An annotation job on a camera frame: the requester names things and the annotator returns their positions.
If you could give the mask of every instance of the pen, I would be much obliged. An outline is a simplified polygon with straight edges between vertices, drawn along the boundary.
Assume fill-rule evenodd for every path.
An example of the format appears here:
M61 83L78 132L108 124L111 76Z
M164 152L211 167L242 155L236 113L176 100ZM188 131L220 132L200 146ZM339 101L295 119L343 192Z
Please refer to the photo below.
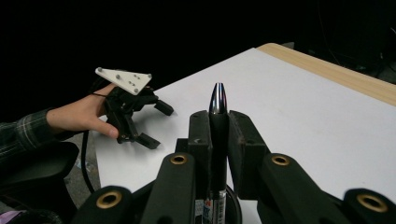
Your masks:
M225 223L227 187L227 143L229 118L224 85L216 83L209 106L209 124L213 145L209 198L205 206L210 208L204 223Z

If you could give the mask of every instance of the brass ring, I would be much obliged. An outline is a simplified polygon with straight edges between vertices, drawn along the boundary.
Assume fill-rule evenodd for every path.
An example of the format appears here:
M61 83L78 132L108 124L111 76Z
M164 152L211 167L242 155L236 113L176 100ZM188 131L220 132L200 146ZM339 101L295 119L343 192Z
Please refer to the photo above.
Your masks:
M384 203L384 201L373 195L359 194L357 199L361 205L378 213L384 213L388 211L388 206Z
M176 155L171 158L171 162L175 165L181 165L187 162L187 157L183 155Z
M96 206L107 209L117 205L121 201L122 195L117 190L112 190L100 196L96 200Z
M271 158L272 162L277 164L277 165L289 165L290 164L290 160L287 157L284 156L273 156Z

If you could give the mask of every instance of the human hand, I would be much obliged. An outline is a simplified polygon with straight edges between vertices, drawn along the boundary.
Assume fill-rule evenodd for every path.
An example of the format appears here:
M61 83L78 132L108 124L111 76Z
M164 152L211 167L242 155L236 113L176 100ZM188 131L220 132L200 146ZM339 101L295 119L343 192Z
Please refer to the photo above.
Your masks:
M81 132L94 130L111 138L117 138L119 131L111 124L99 119L105 114L103 103L114 84L109 84L96 94L90 94L74 103L51 109L47 113L47 122L54 133L64 131Z

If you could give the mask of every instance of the white table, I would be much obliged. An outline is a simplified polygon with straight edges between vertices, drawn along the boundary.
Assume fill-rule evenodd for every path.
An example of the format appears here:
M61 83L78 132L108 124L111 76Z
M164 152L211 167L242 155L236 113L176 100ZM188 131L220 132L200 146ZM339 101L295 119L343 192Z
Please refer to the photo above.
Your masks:
M175 113L167 117L146 105L133 121L161 142L157 149L92 133L101 186L133 192L154 180L177 139L188 137L190 115L208 109L222 82L228 109L250 116L270 150L297 160L324 191L342 199L348 189L367 188L396 202L396 94L383 102L264 51L249 49L156 90ZM261 223L256 202L240 203L244 223Z

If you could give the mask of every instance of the plaid shirt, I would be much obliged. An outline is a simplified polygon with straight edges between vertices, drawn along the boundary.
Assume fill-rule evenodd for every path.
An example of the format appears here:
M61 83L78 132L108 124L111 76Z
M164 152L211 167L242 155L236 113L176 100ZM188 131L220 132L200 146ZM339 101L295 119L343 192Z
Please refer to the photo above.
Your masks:
M59 142L50 130L45 109L15 122L0 123L0 164L22 152Z

